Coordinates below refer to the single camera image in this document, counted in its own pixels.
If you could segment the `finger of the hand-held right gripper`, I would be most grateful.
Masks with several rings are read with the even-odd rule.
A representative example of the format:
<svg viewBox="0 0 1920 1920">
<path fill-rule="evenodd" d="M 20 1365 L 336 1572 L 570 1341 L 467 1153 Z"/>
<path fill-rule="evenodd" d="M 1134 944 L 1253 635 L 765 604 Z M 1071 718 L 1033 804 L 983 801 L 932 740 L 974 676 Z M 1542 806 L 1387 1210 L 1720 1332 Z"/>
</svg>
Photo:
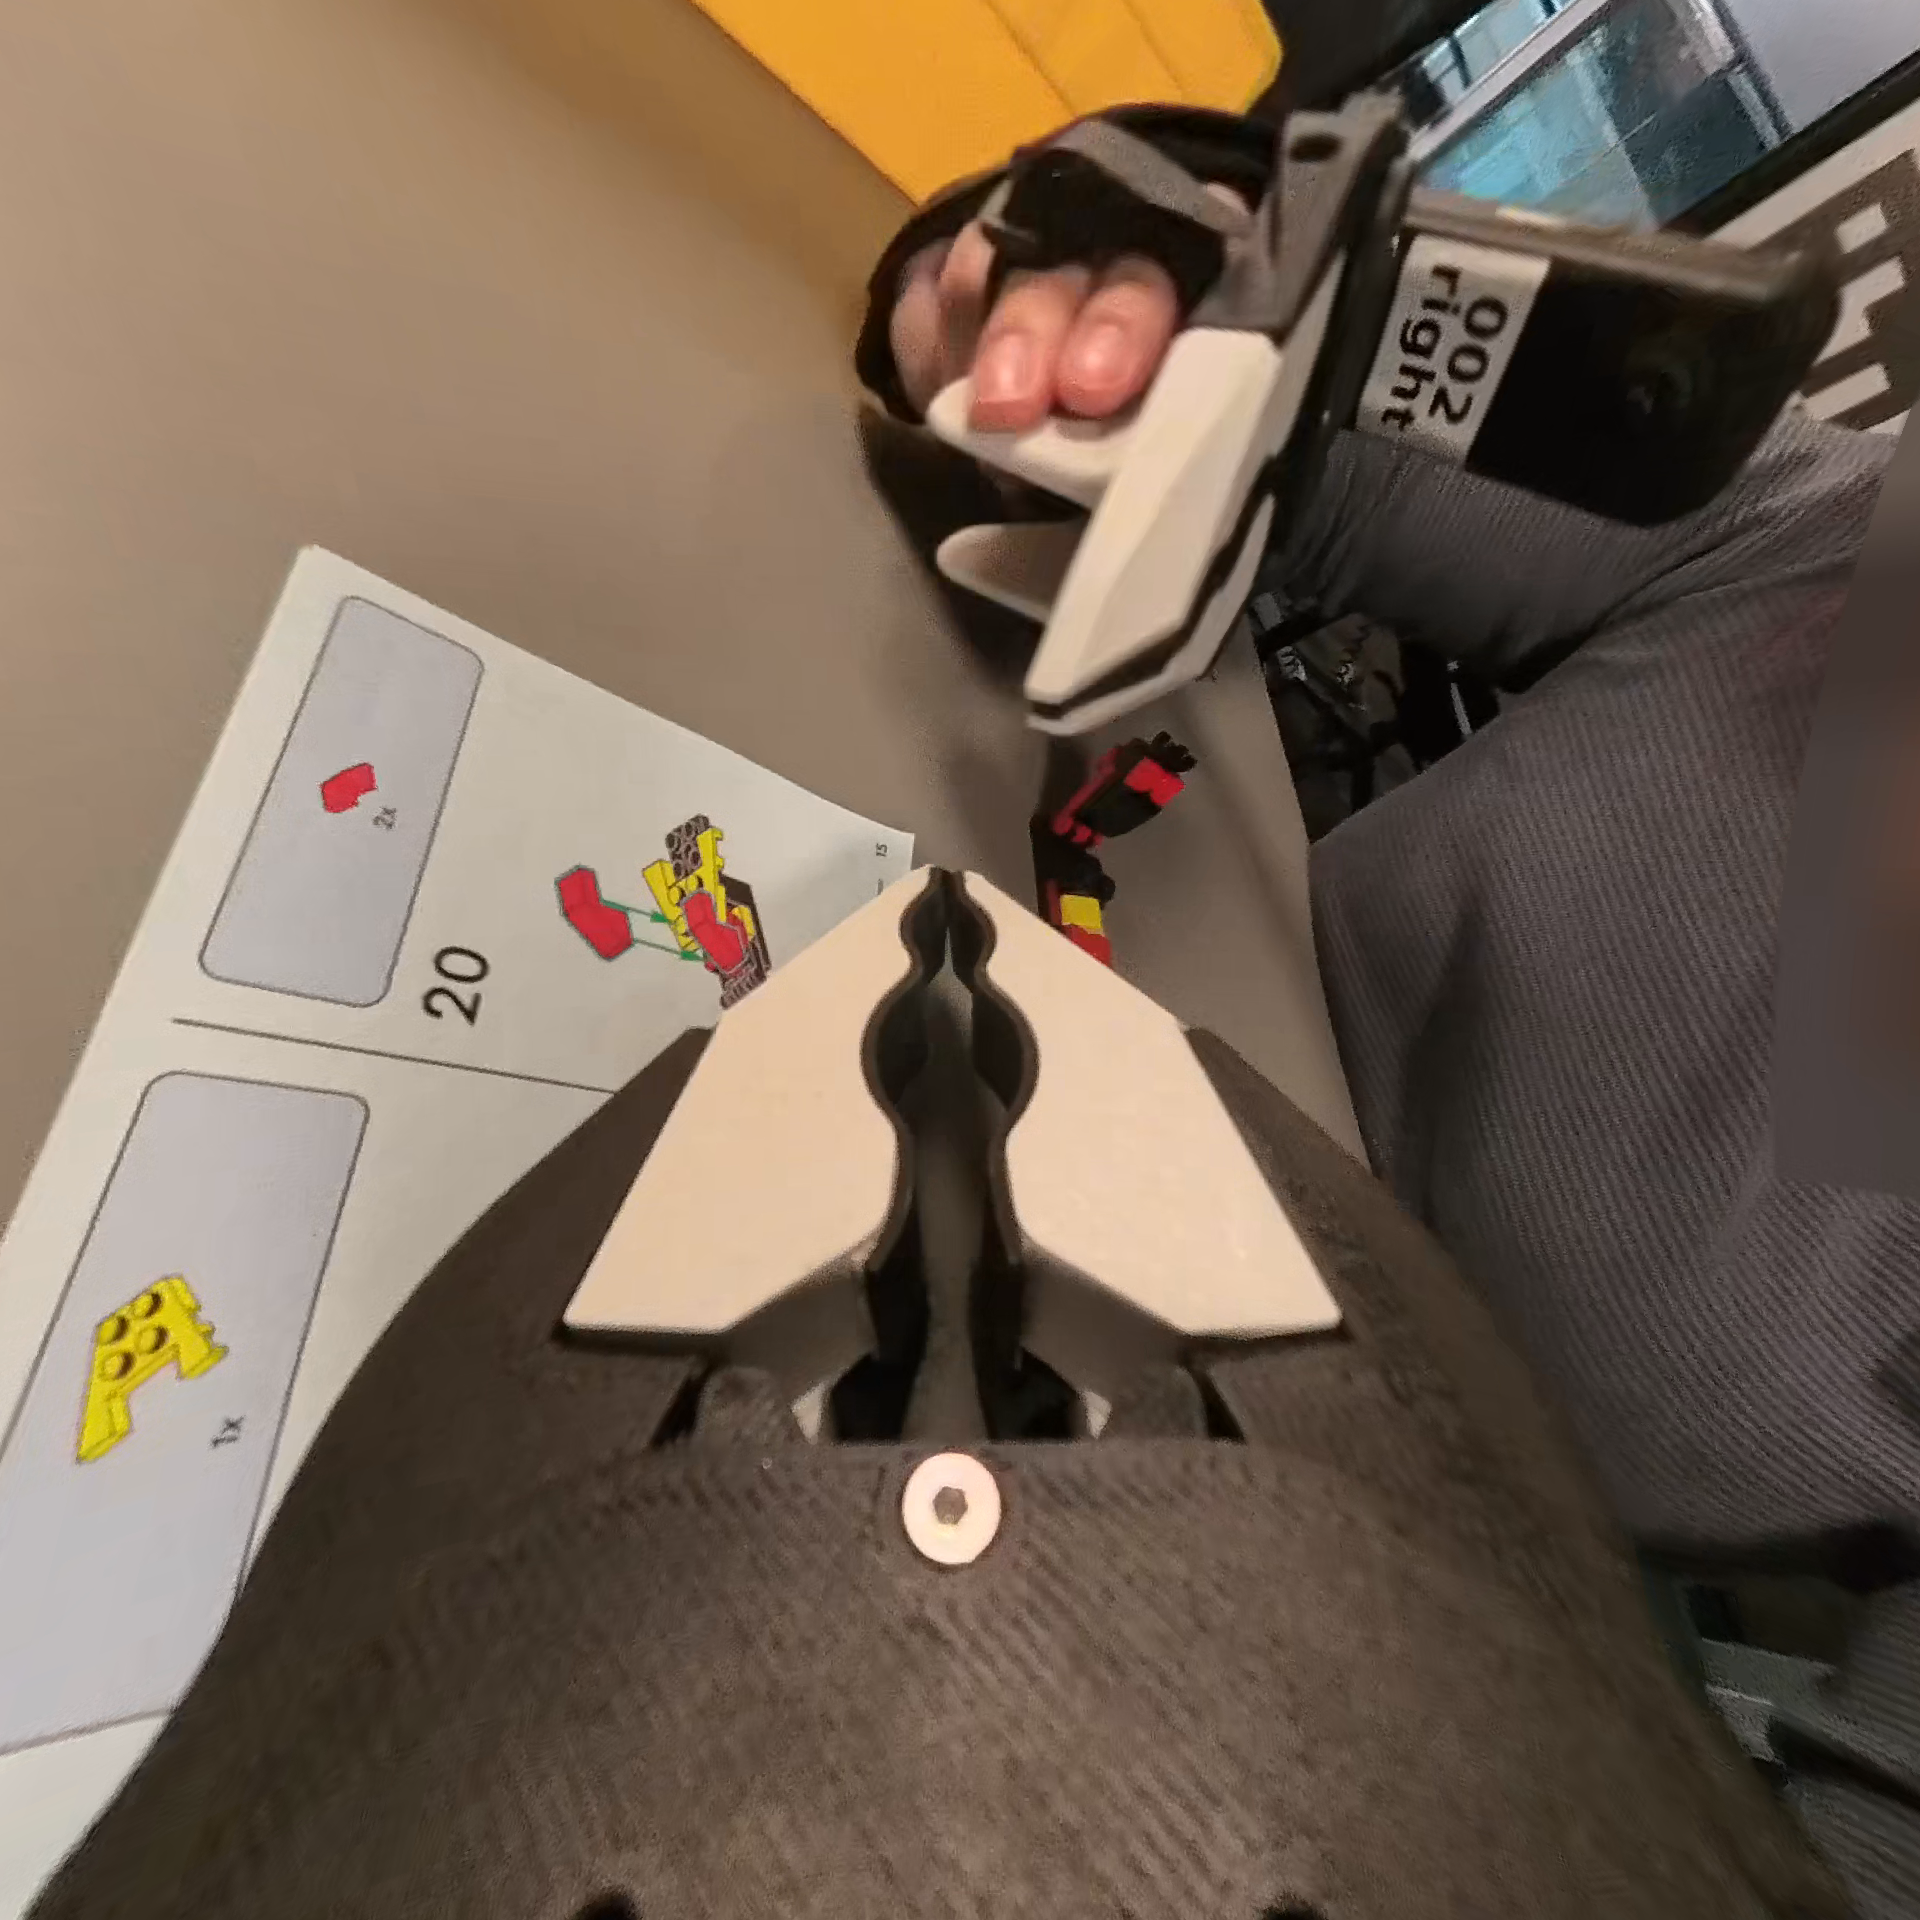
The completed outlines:
<svg viewBox="0 0 1920 1920">
<path fill-rule="evenodd" d="M 950 584 L 1027 617 L 1020 678 L 1027 723 L 1081 736 L 1204 678 L 1244 606 L 1268 543 L 1257 516 L 1211 554 L 1172 534 L 1123 547 L 1082 521 L 983 523 L 937 551 Z"/>
<path fill-rule="evenodd" d="M 1268 336 L 1182 332 L 1125 418 L 1049 418 L 1018 433 L 976 431 L 957 382 L 928 409 L 948 446 L 1114 529 L 1123 547 L 1172 534 L 1211 556 L 1257 516 L 1275 516 L 1266 468 L 1290 431 L 1288 354 Z"/>
</svg>

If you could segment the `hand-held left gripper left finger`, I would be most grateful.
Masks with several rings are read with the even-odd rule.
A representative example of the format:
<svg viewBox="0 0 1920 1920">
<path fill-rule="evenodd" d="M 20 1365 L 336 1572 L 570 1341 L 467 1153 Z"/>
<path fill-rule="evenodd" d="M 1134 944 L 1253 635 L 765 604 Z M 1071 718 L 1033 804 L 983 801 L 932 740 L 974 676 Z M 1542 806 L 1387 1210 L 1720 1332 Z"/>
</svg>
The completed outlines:
<svg viewBox="0 0 1920 1920">
<path fill-rule="evenodd" d="M 765 1370 L 805 1431 L 899 1431 L 928 1341 L 908 1095 L 946 959 L 919 867 L 722 1014 L 562 1328 Z"/>
</svg>

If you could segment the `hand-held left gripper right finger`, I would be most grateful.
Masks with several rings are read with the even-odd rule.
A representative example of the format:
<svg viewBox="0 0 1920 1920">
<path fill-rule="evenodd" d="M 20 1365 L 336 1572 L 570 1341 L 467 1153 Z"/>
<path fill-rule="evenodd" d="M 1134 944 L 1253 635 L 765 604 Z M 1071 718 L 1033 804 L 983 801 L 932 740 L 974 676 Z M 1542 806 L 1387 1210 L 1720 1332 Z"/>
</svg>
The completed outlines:
<svg viewBox="0 0 1920 1920">
<path fill-rule="evenodd" d="M 996 1102 L 987 1245 L 1018 1357 L 1112 1407 L 1143 1374 L 1338 1332 L 1341 1311 L 1189 1028 L 985 876 L 952 968 Z"/>
</svg>

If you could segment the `yellow plastic bin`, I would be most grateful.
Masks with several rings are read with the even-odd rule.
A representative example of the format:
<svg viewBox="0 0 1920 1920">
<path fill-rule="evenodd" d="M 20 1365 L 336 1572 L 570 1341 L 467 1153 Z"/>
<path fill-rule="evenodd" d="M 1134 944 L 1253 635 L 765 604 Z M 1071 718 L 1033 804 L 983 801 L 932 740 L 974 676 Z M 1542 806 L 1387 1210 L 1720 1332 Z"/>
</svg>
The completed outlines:
<svg viewBox="0 0 1920 1920">
<path fill-rule="evenodd" d="M 1103 108 L 1251 108 L 1261 1 L 702 1 L 748 57 L 923 202 Z"/>
</svg>

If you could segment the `person's right forearm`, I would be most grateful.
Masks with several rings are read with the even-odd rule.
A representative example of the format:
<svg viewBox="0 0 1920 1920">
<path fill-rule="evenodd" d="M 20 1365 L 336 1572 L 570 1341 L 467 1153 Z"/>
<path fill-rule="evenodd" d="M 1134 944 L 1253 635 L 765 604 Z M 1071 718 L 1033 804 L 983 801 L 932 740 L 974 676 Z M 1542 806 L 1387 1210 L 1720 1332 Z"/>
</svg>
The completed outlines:
<svg viewBox="0 0 1920 1920">
<path fill-rule="evenodd" d="M 1757 628 L 1845 586 L 1896 446 L 1790 411 L 1705 509 L 1637 527 L 1345 433 L 1270 556 L 1288 599 L 1522 683 L 1589 641 Z"/>
</svg>

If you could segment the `small black red lego assembly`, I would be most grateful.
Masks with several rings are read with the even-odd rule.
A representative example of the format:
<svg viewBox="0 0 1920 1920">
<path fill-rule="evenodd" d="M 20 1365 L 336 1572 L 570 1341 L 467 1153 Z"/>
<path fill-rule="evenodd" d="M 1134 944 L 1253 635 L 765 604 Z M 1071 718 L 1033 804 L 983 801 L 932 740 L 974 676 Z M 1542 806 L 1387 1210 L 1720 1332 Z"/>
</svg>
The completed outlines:
<svg viewBox="0 0 1920 1920">
<path fill-rule="evenodd" d="M 1099 755 L 1070 738 L 1047 747 L 1042 795 L 1027 826 L 1036 911 L 1108 970 L 1115 880 L 1106 852 L 1165 813 L 1196 766 L 1196 755 L 1167 731 L 1134 734 Z"/>
</svg>

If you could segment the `person's right hand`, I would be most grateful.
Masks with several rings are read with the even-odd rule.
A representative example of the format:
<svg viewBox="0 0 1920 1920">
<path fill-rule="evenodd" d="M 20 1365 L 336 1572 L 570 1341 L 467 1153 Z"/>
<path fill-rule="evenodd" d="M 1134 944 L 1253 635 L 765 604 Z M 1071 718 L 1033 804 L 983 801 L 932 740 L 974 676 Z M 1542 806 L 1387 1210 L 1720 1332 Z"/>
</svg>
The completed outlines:
<svg viewBox="0 0 1920 1920">
<path fill-rule="evenodd" d="M 976 431 L 1016 433 L 1055 415 L 1123 411 L 1180 323 L 1172 275 L 1149 257 L 1018 273 L 970 220 L 912 260 L 889 338 L 910 404 L 923 411 L 963 382 Z"/>
</svg>

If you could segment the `dark backpack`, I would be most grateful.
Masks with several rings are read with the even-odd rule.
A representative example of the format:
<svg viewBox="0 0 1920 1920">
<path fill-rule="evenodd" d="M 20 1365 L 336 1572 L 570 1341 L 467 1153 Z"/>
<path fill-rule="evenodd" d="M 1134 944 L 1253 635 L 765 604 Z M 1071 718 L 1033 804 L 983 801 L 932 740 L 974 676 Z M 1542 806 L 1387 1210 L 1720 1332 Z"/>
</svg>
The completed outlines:
<svg viewBox="0 0 1920 1920">
<path fill-rule="evenodd" d="M 1501 711 L 1499 690 L 1466 665 L 1364 615 L 1327 617 L 1264 591 L 1248 628 L 1314 843 L 1415 780 Z"/>
</svg>

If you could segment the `white black printed sign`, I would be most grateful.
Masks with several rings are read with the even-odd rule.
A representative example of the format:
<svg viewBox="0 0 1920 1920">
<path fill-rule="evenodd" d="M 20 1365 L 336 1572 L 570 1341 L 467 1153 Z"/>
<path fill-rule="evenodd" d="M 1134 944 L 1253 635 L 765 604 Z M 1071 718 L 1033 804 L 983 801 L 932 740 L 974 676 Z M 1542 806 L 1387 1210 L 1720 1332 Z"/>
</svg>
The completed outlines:
<svg viewBox="0 0 1920 1920">
<path fill-rule="evenodd" d="M 1799 387 L 1812 417 L 1900 437 L 1918 391 L 1918 156 L 1836 156 L 1716 231 L 1731 244 L 1832 242 L 1836 328 Z"/>
</svg>

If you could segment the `glass partition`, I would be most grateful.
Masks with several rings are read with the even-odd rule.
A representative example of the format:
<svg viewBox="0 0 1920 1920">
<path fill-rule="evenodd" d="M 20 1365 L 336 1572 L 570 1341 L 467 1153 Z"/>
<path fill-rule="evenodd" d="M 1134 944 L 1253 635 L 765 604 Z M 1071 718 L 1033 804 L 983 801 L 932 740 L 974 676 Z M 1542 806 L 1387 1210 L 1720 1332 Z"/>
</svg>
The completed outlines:
<svg viewBox="0 0 1920 1920">
<path fill-rule="evenodd" d="M 1790 136 L 1724 3 L 1547 3 L 1413 141 L 1420 185 L 1615 227 L 1667 227 Z"/>
</svg>

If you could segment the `open instruction booklet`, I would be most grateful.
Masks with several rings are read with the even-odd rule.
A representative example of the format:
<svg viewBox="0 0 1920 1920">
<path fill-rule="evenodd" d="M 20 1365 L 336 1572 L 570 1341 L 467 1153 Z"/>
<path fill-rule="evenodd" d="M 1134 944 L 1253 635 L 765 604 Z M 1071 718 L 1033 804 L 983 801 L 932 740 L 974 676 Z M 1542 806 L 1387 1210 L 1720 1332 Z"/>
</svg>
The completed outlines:
<svg viewBox="0 0 1920 1920">
<path fill-rule="evenodd" d="M 430 1269 L 912 861 L 305 551 L 4 1236 L 4 1756 L 166 1716 Z"/>
</svg>

